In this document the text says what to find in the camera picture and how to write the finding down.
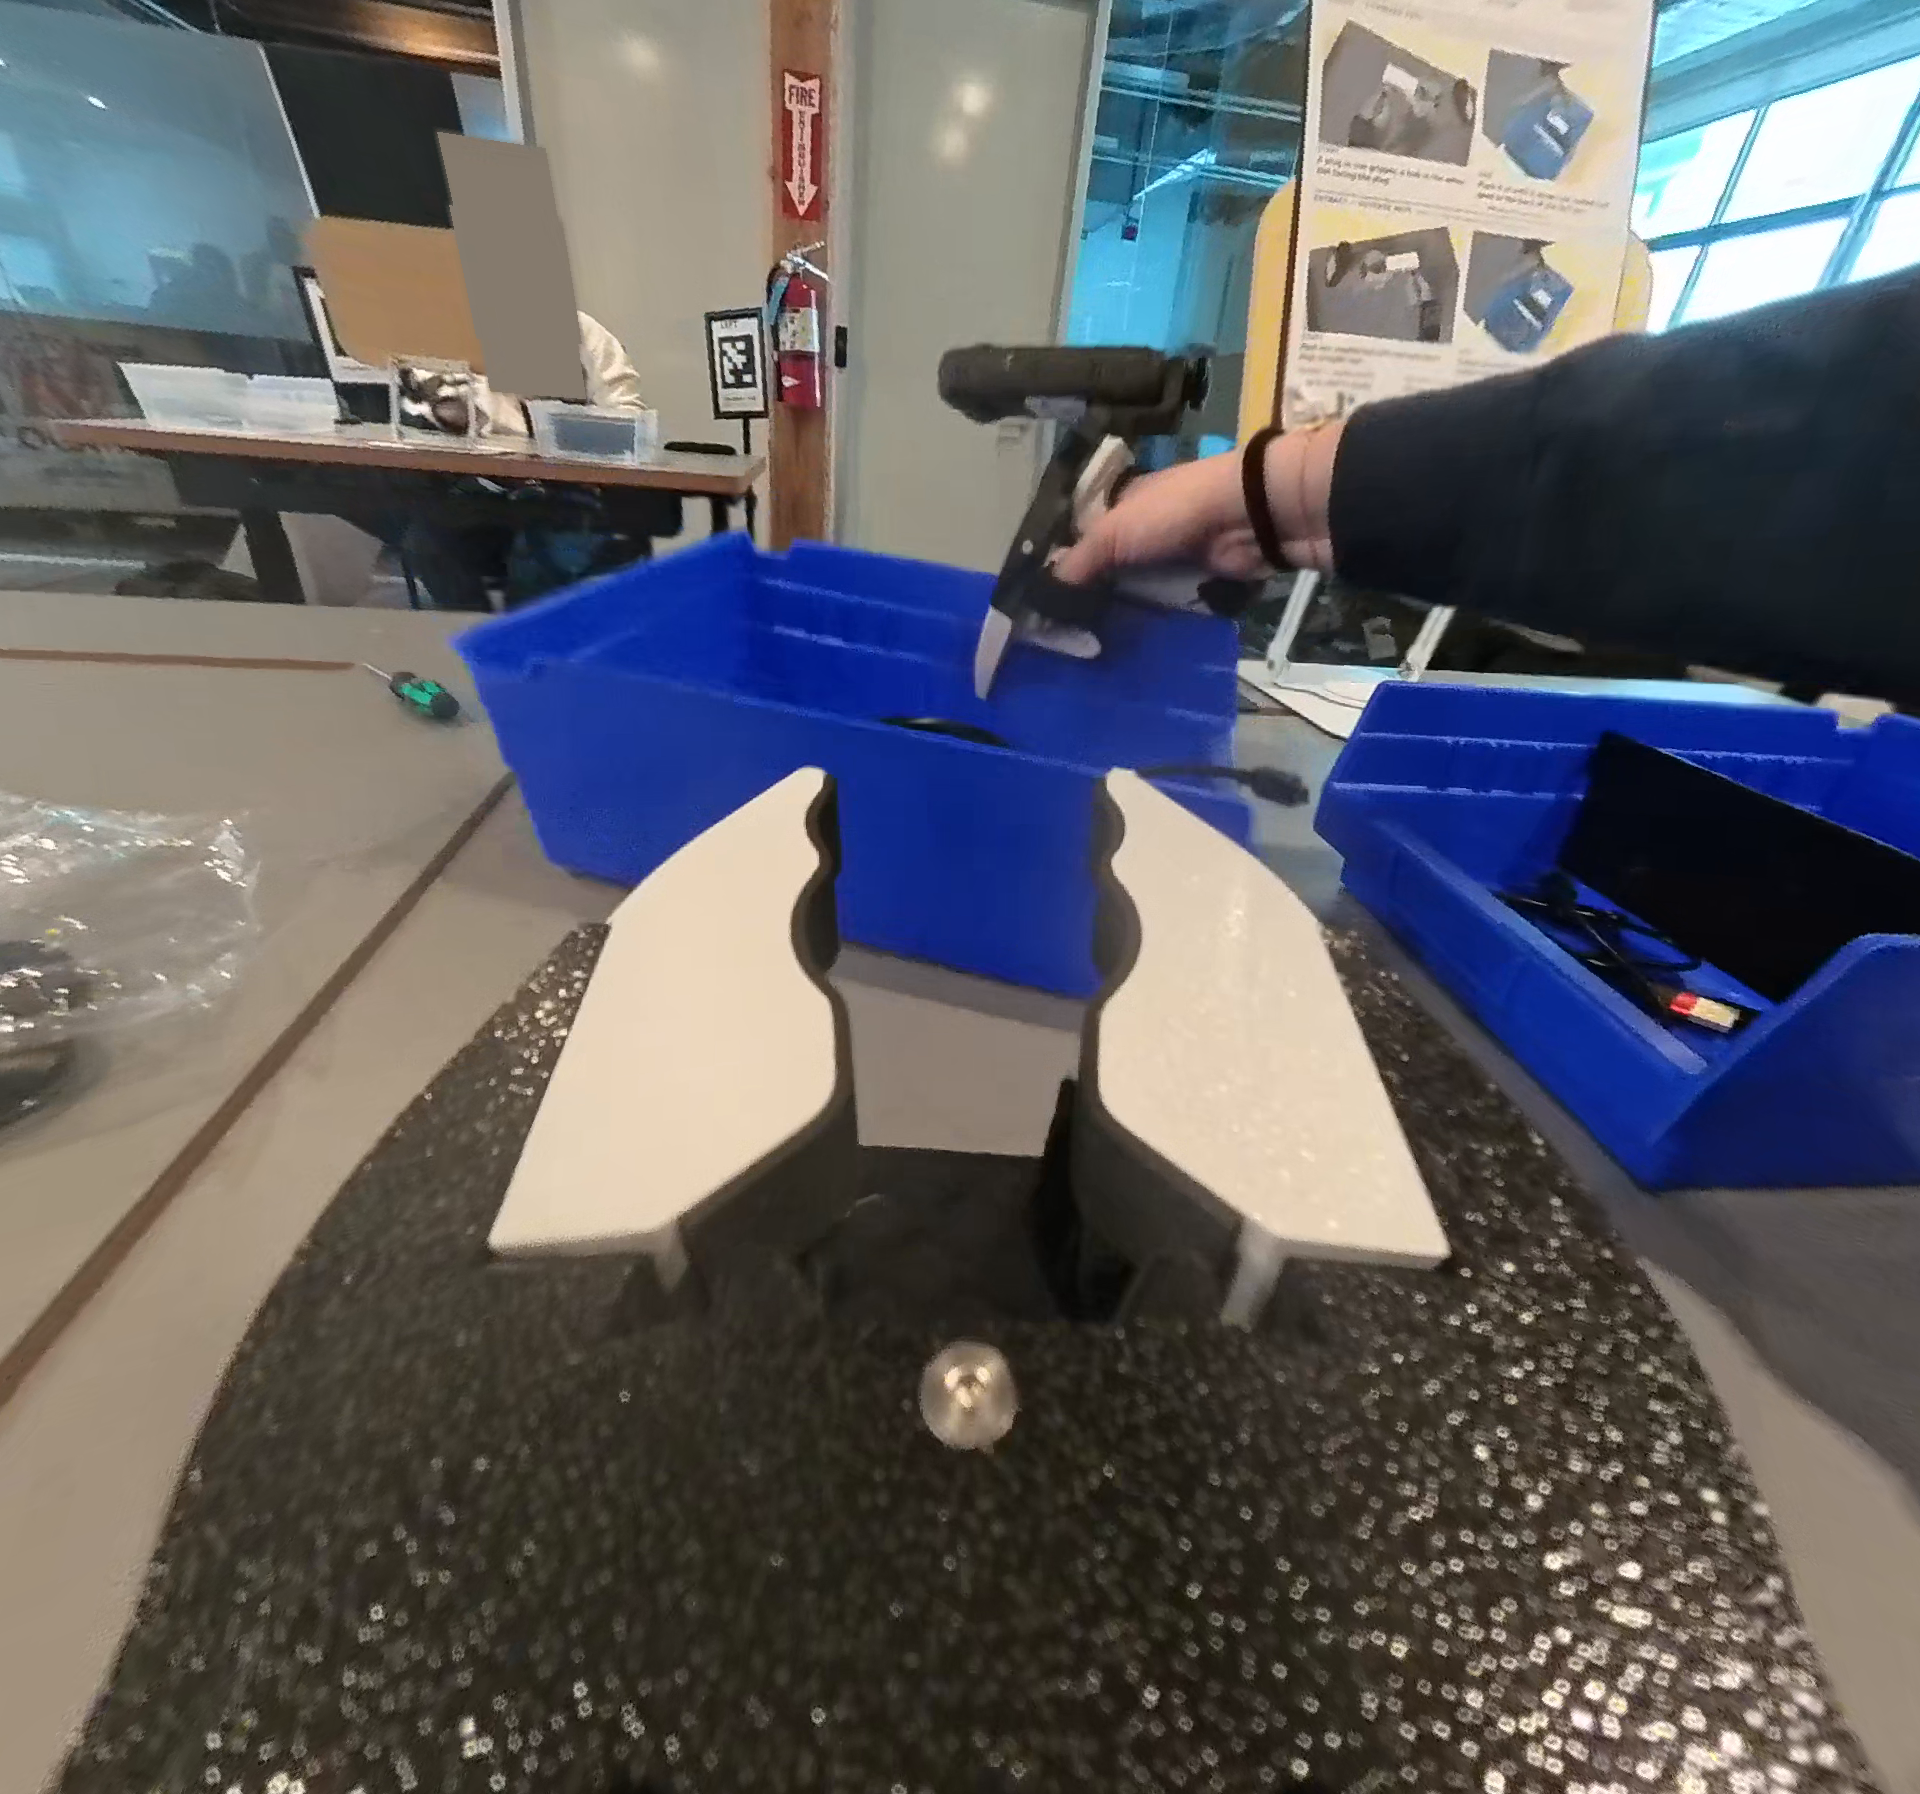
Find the blue plastic bin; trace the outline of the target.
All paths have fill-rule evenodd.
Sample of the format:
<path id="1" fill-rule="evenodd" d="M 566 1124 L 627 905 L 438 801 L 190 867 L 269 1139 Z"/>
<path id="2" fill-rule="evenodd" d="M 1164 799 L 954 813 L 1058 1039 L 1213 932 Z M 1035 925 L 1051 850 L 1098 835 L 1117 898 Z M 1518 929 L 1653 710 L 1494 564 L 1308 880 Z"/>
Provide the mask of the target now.
<path id="1" fill-rule="evenodd" d="M 1098 654 L 972 654 L 994 577 L 717 536 L 453 642 L 547 859 L 635 886 L 799 766 L 836 779 L 844 940 L 1085 1000 L 1093 796 L 1155 771 L 1239 846 L 1237 630 L 1114 602 Z"/>
<path id="2" fill-rule="evenodd" d="M 1414 681 L 1319 797 L 1348 895 L 1644 1187 L 1915 1182 L 1915 938 L 1773 1004 L 1577 883 L 1556 856 L 1605 729 L 1918 852 L 1904 714 Z"/>

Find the green handled screwdriver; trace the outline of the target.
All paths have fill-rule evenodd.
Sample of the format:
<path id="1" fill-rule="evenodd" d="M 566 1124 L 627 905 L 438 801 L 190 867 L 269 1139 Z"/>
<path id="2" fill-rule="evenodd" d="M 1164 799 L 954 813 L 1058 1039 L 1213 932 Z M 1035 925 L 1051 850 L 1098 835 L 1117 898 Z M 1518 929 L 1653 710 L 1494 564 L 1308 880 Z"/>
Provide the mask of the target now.
<path id="1" fill-rule="evenodd" d="M 387 670 L 367 661 L 360 661 L 355 667 L 377 681 L 377 686 L 402 710 L 419 721 L 434 726 L 454 726 L 465 721 L 464 704 L 437 678 L 426 678 L 415 670 Z"/>

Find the white sheet stand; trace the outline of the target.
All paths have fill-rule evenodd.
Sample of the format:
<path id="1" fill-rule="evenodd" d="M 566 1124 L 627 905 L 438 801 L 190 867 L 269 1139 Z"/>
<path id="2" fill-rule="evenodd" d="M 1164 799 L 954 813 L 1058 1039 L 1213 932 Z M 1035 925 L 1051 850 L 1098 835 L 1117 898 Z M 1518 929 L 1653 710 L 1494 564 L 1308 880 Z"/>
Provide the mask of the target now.
<path id="1" fill-rule="evenodd" d="M 1455 606 L 1427 606 L 1411 645 L 1384 667 L 1369 670 L 1331 663 L 1308 663 L 1292 654 L 1310 602 L 1321 591 L 1323 575 L 1295 571 L 1280 608 L 1278 628 L 1262 654 L 1245 656 L 1237 678 L 1266 703 L 1296 714 L 1336 739 L 1348 739 L 1361 714 L 1382 687 L 1411 686 L 1427 675 L 1438 649 L 1452 626 Z"/>

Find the instruction sheet on clipboard stand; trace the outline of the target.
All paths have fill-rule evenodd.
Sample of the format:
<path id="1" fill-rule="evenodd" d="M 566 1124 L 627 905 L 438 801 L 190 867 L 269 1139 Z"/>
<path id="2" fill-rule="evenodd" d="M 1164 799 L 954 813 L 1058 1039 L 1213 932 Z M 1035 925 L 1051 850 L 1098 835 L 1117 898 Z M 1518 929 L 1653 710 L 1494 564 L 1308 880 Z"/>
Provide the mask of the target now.
<path id="1" fill-rule="evenodd" d="M 1292 278 L 1295 235 L 1298 227 L 1298 188 L 1283 179 L 1268 199 L 1253 236 L 1253 280 L 1246 307 L 1246 348 L 1237 401 L 1237 443 L 1254 436 L 1262 425 L 1280 419 L 1283 395 L 1283 341 L 1289 282 Z M 1653 299 L 1652 253 L 1637 236 L 1627 236 L 1613 335 L 1648 327 Z"/>

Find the person's right forearm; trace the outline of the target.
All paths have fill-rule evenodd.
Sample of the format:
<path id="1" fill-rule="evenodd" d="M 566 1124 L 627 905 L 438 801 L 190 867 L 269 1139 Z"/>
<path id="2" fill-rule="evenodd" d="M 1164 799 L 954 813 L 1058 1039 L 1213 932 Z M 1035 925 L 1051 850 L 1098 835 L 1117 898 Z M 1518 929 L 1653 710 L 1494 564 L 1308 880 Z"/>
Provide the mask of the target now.
<path id="1" fill-rule="evenodd" d="M 1382 591 L 1915 706 L 1915 269 L 1361 406 L 1325 529 Z"/>

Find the clear acrylic display box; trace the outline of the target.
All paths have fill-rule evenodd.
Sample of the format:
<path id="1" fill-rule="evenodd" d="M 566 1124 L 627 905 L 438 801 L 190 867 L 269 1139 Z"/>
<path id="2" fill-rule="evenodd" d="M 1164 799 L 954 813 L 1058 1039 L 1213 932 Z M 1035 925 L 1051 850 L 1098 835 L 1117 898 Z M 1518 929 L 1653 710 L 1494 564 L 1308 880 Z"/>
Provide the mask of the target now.
<path id="1" fill-rule="evenodd" d="M 489 430 L 483 376 L 464 361 L 397 354 L 389 369 L 398 441 L 476 441 Z"/>

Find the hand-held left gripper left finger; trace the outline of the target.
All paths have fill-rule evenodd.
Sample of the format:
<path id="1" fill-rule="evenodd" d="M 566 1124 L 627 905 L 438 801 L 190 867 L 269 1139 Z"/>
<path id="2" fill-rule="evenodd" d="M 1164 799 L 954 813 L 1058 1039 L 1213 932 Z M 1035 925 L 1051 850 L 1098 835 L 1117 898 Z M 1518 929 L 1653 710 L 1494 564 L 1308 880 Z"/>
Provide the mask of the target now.
<path id="1" fill-rule="evenodd" d="M 834 776 L 799 766 L 617 905 L 489 1235 L 497 1261 L 626 1255 L 674 1293 L 798 1255 L 858 1199 Z"/>

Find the clear plastic box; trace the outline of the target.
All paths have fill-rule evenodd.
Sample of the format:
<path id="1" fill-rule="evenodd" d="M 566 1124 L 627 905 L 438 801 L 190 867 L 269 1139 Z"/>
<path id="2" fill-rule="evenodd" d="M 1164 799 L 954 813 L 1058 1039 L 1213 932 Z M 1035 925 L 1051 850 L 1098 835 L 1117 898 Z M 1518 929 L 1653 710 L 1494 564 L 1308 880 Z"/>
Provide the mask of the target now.
<path id="1" fill-rule="evenodd" d="M 534 448 L 547 458 L 635 468 L 662 450 L 658 415 L 645 406 L 530 397 L 523 408 Z"/>
<path id="2" fill-rule="evenodd" d="M 319 434 L 342 422 L 324 376 L 117 361 L 145 422 L 178 430 Z"/>

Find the clear plastic bag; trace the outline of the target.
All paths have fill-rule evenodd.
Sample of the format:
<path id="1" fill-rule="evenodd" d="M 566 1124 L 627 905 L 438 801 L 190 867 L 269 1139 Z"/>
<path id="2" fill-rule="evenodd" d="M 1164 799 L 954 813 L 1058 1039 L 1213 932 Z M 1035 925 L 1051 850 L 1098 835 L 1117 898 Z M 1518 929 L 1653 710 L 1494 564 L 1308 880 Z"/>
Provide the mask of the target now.
<path id="1" fill-rule="evenodd" d="M 215 1029 L 262 940 L 242 827 L 2 797 L 2 1130 L 156 1077 Z"/>

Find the red fire sign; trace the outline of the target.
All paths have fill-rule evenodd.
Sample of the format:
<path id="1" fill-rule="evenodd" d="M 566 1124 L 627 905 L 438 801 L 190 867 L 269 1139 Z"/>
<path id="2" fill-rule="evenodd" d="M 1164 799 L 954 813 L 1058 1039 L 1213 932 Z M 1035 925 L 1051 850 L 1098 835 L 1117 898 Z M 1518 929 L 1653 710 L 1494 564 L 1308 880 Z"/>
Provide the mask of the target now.
<path id="1" fill-rule="evenodd" d="M 781 70 L 779 154 L 781 212 L 810 221 L 827 199 L 827 93 L 819 74 Z"/>

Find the black bin divider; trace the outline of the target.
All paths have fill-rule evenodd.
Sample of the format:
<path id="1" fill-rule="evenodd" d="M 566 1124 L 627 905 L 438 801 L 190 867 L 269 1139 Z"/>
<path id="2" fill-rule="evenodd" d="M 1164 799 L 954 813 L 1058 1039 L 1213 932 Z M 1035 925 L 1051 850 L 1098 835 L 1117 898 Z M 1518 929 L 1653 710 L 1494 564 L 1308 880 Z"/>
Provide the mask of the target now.
<path id="1" fill-rule="evenodd" d="M 1918 935 L 1915 856 L 1613 729 L 1556 860 L 1773 1004 L 1853 941 Z"/>

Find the red fire extinguisher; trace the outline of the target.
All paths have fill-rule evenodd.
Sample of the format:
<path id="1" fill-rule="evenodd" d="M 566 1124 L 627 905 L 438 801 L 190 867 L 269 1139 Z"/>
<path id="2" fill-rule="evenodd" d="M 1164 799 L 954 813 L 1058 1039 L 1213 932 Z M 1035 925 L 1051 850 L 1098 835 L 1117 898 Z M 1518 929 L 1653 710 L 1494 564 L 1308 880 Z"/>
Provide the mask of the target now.
<path id="1" fill-rule="evenodd" d="M 827 240 L 784 251 L 766 275 L 762 322 L 776 405 L 819 414 L 827 403 Z"/>

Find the large grid window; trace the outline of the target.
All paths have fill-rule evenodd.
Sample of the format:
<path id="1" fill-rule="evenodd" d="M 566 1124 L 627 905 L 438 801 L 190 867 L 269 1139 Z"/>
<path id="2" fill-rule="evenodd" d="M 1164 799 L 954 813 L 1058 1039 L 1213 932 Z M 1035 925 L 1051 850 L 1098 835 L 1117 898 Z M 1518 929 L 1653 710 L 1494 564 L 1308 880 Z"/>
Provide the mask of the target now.
<path id="1" fill-rule="evenodd" d="M 1918 265 L 1918 60 L 1648 140 L 1634 230 L 1648 331 Z"/>

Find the black and white tag sign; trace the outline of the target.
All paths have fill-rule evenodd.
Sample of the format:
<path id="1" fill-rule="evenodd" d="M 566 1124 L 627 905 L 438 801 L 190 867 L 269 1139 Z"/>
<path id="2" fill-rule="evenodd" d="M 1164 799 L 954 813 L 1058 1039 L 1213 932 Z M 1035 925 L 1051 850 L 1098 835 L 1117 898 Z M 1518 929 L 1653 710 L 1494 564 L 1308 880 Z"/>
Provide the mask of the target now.
<path id="1" fill-rule="evenodd" d="M 773 398 L 762 306 L 708 312 L 702 323 L 713 418 L 736 422 L 741 452 L 752 454 L 752 427 Z"/>

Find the wooden office desk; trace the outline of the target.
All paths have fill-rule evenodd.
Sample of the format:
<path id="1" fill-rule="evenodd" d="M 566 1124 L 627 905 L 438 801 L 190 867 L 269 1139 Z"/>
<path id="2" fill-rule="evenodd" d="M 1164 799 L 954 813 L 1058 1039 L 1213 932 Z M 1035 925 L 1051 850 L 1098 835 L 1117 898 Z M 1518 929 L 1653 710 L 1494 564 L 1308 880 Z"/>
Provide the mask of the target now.
<path id="1" fill-rule="evenodd" d="M 536 481 L 548 489 L 657 493 L 717 502 L 746 502 L 766 473 L 760 454 L 674 448 L 654 464 L 566 458 L 526 443 L 453 443 L 373 436 L 367 425 L 335 425 L 313 434 L 231 427 L 178 427 L 133 418 L 37 418 L 34 430 L 65 450 L 121 450 L 169 466 L 185 501 L 231 509 L 248 539 L 259 599 L 302 606 L 306 583 L 287 511 L 336 516 L 369 476 L 438 476 Z"/>

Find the printed instruction sheet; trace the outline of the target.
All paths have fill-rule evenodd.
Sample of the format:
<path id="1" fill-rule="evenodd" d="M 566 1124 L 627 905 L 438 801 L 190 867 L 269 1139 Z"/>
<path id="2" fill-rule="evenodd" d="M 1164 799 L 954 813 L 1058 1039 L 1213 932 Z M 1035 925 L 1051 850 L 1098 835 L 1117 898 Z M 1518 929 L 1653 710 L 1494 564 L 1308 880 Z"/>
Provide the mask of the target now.
<path id="1" fill-rule="evenodd" d="M 1283 425 L 1616 327 L 1653 0 L 1310 0 Z"/>

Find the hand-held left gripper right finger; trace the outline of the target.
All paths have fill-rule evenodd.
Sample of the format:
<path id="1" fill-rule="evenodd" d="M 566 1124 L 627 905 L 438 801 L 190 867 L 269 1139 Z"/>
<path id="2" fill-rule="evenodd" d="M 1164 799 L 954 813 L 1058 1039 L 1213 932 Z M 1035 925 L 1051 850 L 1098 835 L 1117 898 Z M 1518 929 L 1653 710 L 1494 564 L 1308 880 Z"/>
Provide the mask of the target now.
<path id="1" fill-rule="evenodd" d="M 1292 1263 L 1452 1255 L 1327 935 L 1142 773 L 1093 794 L 1093 970 L 1068 1124 L 1079 1223 L 1137 1284 L 1251 1328 Z"/>

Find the person's right hand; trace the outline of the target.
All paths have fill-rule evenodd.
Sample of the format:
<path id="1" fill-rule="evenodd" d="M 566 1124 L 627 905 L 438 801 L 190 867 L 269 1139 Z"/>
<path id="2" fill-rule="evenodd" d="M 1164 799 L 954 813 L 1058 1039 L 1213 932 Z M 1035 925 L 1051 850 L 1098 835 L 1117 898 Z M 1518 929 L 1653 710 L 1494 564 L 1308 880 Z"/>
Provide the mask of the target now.
<path id="1" fill-rule="evenodd" d="M 1134 477 L 1048 564 L 1080 585 L 1172 568 L 1259 581 L 1273 563 L 1246 513 L 1242 462 L 1228 450 Z"/>

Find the frosted glass door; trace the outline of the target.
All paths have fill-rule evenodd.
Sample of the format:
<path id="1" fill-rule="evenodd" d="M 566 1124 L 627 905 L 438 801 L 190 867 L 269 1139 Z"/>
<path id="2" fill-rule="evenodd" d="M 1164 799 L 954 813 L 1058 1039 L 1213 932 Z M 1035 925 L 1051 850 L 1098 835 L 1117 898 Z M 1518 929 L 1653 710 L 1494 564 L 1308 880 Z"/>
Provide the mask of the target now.
<path id="1" fill-rule="evenodd" d="M 937 390 L 972 342 L 1054 342 L 1105 0 L 852 0 L 836 533 L 986 571 L 1039 470 L 1033 422 Z"/>

